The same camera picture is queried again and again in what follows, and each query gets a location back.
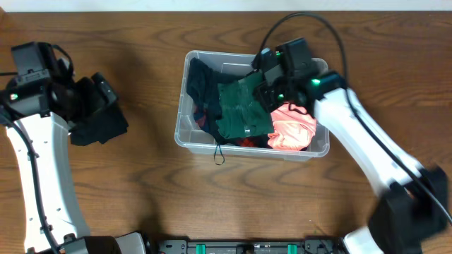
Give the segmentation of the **salmon pink garment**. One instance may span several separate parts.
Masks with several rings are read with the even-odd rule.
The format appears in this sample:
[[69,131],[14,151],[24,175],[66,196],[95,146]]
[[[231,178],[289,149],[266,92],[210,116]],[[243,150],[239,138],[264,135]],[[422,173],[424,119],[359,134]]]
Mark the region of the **salmon pink garment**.
[[307,148],[316,134],[317,120],[304,107],[284,104],[271,114],[273,133],[268,145],[276,150],[300,151]]

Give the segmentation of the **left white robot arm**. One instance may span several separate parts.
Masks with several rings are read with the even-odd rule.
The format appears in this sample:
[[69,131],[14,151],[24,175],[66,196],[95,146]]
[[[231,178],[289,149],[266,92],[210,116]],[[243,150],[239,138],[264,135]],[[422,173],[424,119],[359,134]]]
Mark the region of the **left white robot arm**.
[[16,70],[1,91],[1,125],[19,166],[26,253],[148,253],[144,235],[93,236],[76,197],[68,146],[103,144],[128,128],[118,96],[99,73],[74,80],[58,45],[12,48]]

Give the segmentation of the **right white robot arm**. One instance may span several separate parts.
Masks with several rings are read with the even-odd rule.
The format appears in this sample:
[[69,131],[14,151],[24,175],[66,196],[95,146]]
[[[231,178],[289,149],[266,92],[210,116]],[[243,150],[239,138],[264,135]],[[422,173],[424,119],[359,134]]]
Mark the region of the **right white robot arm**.
[[255,90],[263,107],[304,107],[341,142],[378,197],[367,225],[344,237],[348,253],[421,253],[425,239],[446,229],[445,172],[425,169],[395,144],[346,79],[312,58],[305,39],[260,49],[252,66],[263,74],[264,82]]

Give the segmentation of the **black garment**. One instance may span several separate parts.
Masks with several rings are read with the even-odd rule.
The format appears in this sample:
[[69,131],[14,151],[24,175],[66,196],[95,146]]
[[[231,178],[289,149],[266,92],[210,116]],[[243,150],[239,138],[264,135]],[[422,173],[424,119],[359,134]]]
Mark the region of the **black garment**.
[[104,144],[125,134],[129,127],[118,104],[119,96],[116,103],[106,105],[91,77],[76,83],[81,109],[71,120],[70,139],[71,144],[77,146]]

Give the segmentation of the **red navy plaid shirt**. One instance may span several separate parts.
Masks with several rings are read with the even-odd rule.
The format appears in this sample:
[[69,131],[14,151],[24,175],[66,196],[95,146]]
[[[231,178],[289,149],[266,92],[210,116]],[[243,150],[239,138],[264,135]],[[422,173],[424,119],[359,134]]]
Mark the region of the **red navy plaid shirt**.
[[219,143],[220,145],[230,144],[240,147],[270,148],[270,146],[268,145],[269,138],[267,135],[233,139],[226,139],[222,137],[219,133],[215,117],[206,109],[201,110],[200,108],[195,106],[194,120],[201,130],[208,134],[211,134],[215,142]]

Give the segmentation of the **dark navy garment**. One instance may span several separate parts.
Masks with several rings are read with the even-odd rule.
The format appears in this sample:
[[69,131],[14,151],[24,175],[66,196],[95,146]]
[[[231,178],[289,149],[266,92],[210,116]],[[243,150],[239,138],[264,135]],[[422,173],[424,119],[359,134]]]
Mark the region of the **dark navy garment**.
[[196,106],[194,120],[202,131],[211,134],[221,145],[227,143],[227,139],[220,135],[216,124],[216,121],[222,118],[218,85],[233,83],[241,78],[238,75],[215,71],[197,58],[189,62],[186,93]]

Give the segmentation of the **dark green garment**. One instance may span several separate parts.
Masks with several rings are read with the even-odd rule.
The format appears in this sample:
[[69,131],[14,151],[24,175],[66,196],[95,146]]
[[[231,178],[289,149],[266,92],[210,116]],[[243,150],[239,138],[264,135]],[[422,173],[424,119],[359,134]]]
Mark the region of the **dark green garment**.
[[261,73],[252,73],[233,83],[219,84],[222,118],[216,121],[226,139],[268,135],[274,132],[271,116],[253,96],[263,82]]

